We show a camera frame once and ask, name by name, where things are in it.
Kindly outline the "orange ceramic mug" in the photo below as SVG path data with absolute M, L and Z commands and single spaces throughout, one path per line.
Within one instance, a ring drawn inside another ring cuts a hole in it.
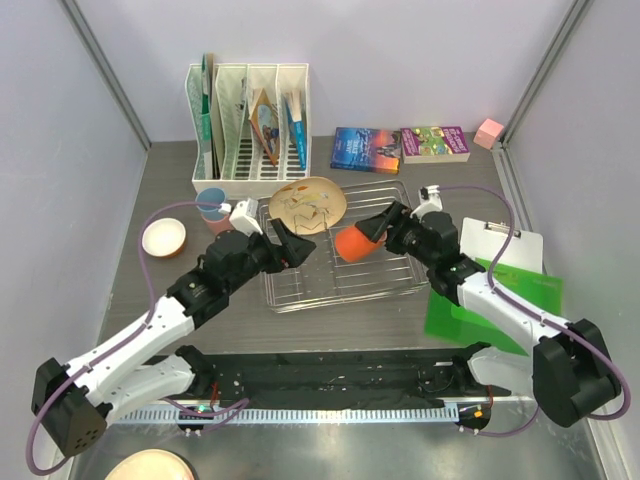
M 340 258 L 348 263 L 356 263 L 371 255 L 385 242 L 387 235 L 377 243 L 370 242 L 355 225 L 337 233 L 335 249 Z

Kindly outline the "beige bird pattern plate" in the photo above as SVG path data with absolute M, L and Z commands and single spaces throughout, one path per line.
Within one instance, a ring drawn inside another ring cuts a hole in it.
M 304 236 L 328 230 L 345 215 L 347 199 L 332 180 L 312 176 L 282 187 L 268 203 L 272 219 L 280 219 L 293 233 Z

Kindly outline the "pink plastic cup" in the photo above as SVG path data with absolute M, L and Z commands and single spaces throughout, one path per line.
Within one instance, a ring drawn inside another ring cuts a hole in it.
M 221 213 L 219 211 L 209 211 L 201 214 L 207 228 L 214 234 L 218 235 L 224 231 L 233 229 L 229 220 L 228 213 Z

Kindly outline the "blue plastic cup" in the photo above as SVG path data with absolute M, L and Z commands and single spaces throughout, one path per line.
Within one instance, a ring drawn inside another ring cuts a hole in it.
M 226 193 L 222 189 L 206 188 L 197 194 L 195 201 L 205 220 L 217 222 L 225 218 L 226 214 L 220 211 L 221 205 L 226 202 Z

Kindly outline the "orange white bowl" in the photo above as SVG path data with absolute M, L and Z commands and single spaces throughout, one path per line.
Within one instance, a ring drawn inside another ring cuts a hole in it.
M 186 227 L 175 218 L 161 218 L 143 231 L 143 251 L 155 258 L 171 258 L 181 253 L 187 242 Z

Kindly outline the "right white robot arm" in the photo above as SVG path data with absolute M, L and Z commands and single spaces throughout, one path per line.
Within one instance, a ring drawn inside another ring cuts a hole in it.
M 571 322 L 553 315 L 504 288 L 462 253 L 449 214 L 416 215 L 394 201 L 355 227 L 373 246 L 418 260 L 433 291 L 486 318 L 526 351 L 525 388 L 554 423 L 569 427 L 585 417 L 596 419 L 599 409 L 617 397 L 623 403 L 608 419 L 626 412 L 628 386 L 598 327 L 586 319 Z

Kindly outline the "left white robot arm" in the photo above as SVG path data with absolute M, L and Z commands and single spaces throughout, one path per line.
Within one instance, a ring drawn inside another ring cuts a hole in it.
M 85 452 L 116 420 L 149 402 L 181 394 L 200 399 L 211 391 L 214 369 L 191 345 L 151 367 L 145 363 L 221 313 L 256 276 L 299 267 L 315 250 L 281 220 L 270 225 L 276 242 L 259 226 L 222 232 L 137 320 L 79 357 L 50 358 L 38 367 L 34 427 L 47 432 L 63 458 Z

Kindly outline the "dark blue paperback book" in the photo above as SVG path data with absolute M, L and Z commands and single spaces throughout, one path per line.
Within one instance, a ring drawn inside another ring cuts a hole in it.
M 338 127 L 330 167 L 396 175 L 401 156 L 399 130 Z

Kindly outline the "purple green paperback book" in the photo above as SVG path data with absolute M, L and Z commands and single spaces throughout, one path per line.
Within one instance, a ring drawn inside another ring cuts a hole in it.
M 403 161 L 406 164 L 465 163 L 470 150 L 458 126 L 402 128 Z

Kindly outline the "white clipboard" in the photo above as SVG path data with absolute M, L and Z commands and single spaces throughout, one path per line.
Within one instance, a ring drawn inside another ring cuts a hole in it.
M 474 260 L 491 261 L 507 240 L 509 227 L 470 217 L 462 222 L 461 251 Z M 543 272 L 543 236 L 515 229 L 500 264 L 541 274 Z

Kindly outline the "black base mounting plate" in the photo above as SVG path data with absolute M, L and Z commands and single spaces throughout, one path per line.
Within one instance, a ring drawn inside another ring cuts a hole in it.
M 367 402 L 507 395 L 462 365 L 461 349 L 206 355 L 219 398 L 258 408 L 356 409 Z

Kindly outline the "orange illustrated book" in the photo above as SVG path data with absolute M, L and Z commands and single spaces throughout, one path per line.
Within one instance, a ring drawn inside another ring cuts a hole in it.
M 249 120 L 269 160 L 277 166 L 280 158 L 279 117 L 264 88 L 252 91 Z

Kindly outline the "pink cube block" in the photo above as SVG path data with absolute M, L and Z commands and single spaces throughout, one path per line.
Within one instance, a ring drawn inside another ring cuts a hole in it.
M 487 118 L 478 128 L 475 136 L 474 143 L 487 149 L 491 150 L 496 143 L 496 141 L 500 138 L 504 126 L 490 118 Z

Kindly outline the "blue white book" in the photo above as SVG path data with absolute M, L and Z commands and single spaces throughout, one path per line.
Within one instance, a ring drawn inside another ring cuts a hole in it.
M 307 167 L 307 139 L 303 119 L 302 94 L 300 90 L 283 92 L 285 110 L 292 142 L 295 144 L 301 170 Z

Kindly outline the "pink round object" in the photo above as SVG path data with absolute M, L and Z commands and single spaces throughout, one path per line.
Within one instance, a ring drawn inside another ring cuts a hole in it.
M 147 449 L 126 457 L 106 480 L 195 480 L 193 469 L 178 455 L 162 449 Z

